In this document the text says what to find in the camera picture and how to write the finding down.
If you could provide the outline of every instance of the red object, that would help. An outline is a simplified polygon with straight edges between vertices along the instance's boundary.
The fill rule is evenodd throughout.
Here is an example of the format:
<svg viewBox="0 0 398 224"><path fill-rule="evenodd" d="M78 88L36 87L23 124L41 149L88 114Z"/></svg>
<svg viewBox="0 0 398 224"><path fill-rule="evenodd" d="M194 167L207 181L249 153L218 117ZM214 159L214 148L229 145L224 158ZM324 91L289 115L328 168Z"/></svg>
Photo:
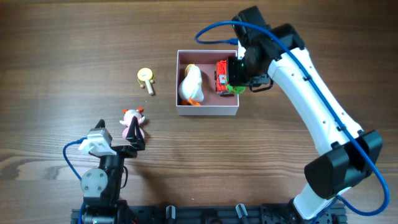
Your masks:
<svg viewBox="0 0 398 224"><path fill-rule="evenodd" d="M226 60L217 62L216 72L214 74L214 79L216 80L216 92L219 95L230 95L231 93L226 90Z"/></svg>

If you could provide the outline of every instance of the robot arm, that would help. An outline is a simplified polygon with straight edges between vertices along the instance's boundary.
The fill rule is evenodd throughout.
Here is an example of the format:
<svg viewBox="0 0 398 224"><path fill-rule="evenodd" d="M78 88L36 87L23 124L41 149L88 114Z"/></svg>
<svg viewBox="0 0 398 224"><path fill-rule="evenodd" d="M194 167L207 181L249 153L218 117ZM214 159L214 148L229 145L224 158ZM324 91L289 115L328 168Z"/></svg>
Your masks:
<svg viewBox="0 0 398 224"><path fill-rule="evenodd" d="M285 24L271 30L256 6L241 11L233 20L270 30L289 48L345 124L345 129L375 163L382 146L380 135L375 131L365 134L360 125L339 105L315 70L309 52L294 28ZM311 220L327 207L336 195L344 193L368 177L371 169L354 149L319 94L309 83L309 78L292 58L258 30L242 26L234 26L234 30L239 40L239 49L238 58L228 59L229 84L250 86L252 90L252 87L259 87L273 80L289 97L314 140L315 149L320 157L305 167L308 184L293 201L300 219Z"/></svg>

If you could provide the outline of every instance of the box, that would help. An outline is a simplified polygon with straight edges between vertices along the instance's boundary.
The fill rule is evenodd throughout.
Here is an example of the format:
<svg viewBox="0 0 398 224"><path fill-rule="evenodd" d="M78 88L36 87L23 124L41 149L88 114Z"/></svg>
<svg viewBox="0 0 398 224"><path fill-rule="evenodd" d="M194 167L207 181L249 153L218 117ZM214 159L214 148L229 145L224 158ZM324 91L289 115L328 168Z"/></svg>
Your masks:
<svg viewBox="0 0 398 224"><path fill-rule="evenodd" d="M239 95L220 96L216 92L216 63L236 56L235 50L179 50L177 52L177 81L175 88L175 106L179 115L235 115L239 108ZM178 86L184 79L187 65L194 63L200 68L201 88L205 99L201 106L181 105Z"/></svg>

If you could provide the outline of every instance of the wooden surface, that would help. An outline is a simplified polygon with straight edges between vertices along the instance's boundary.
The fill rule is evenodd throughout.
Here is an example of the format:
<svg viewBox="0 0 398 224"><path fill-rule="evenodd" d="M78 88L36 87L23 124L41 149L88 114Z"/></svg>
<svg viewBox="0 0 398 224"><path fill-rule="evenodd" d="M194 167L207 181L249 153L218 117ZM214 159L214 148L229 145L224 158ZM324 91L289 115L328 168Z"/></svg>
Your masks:
<svg viewBox="0 0 398 224"><path fill-rule="evenodd" d="M122 110L139 106L150 138L126 161L121 196L130 205L257 205L300 193L303 168L317 152L278 86L245 92L235 117L181 117L175 109L177 50L234 49L193 37L254 4L272 26L295 26L337 100L365 130L383 136L377 166L391 204L371 218L350 212L349 222L396 223L396 1L68 2L0 5L0 223L69 223L83 194L62 147L100 118L113 143L124 144ZM230 27L204 36L230 37ZM137 84L142 67L156 74L156 96ZM68 156L81 174L98 165L76 147ZM382 191L373 175L346 198L372 210Z"/></svg>

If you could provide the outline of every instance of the yellow and white toy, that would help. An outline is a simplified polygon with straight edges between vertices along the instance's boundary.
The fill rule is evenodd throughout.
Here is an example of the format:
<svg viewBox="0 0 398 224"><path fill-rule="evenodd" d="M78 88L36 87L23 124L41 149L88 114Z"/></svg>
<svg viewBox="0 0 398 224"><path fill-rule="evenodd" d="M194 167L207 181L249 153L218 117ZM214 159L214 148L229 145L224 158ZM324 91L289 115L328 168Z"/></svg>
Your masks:
<svg viewBox="0 0 398 224"><path fill-rule="evenodd" d="M182 99L182 105L200 106L205 99L201 90L201 72L199 67L190 64L185 69L185 78L178 87L178 94Z"/></svg>

